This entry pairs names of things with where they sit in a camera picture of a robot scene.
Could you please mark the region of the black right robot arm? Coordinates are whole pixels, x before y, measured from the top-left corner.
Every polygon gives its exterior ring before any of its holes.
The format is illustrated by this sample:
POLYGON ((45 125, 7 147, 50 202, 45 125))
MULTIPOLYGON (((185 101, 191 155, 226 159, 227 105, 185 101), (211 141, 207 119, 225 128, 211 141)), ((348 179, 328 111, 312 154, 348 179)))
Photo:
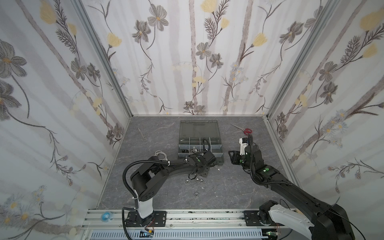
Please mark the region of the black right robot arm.
POLYGON ((228 152, 231 163, 241 166, 256 185, 272 190, 297 208, 297 211, 293 211, 270 200, 259 207, 256 220, 261 225, 283 225, 309 240, 355 239, 353 224, 341 206, 330 205, 313 197, 276 168, 266 165, 252 135, 240 138, 239 144, 239 151, 228 152))

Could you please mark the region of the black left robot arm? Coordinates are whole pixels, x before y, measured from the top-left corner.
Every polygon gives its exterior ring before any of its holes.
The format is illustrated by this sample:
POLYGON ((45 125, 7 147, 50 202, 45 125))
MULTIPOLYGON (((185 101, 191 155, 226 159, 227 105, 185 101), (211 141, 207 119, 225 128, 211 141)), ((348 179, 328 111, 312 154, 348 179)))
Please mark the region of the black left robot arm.
POLYGON ((128 228, 164 227, 166 211, 154 211, 153 197, 158 193, 168 178, 176 175, 188 175, 192 181, 207 177, 209 169, 215 166, 216 157, 211 151, 211 141, 201 140, 203 149, 190 153, 183 160, 171 162, 152 156, 147 160, 130 163, 123 171, 123 184, 133 195, 135 208, 122 208, 123 229, 128 240, 131 236, 128 228))

